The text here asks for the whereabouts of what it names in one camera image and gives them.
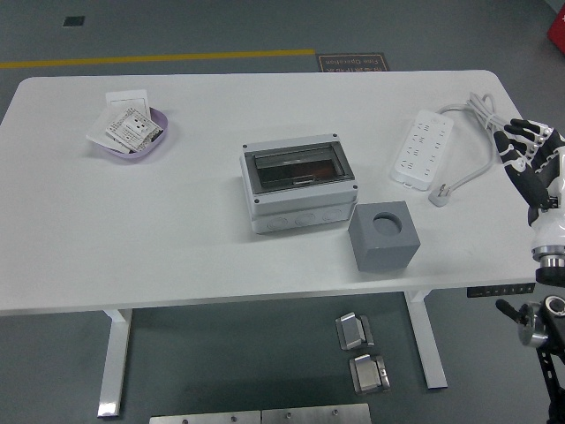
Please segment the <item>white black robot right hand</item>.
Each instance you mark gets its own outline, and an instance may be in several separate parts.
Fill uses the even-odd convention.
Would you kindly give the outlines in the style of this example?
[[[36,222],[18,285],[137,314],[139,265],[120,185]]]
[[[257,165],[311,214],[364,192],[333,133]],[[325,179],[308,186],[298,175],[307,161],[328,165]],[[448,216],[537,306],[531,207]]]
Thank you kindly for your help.
[[[544,267],[564,262],[564,136],[535,121],[512,119],[493,135],[508,178],[528,205],[531,253]]]

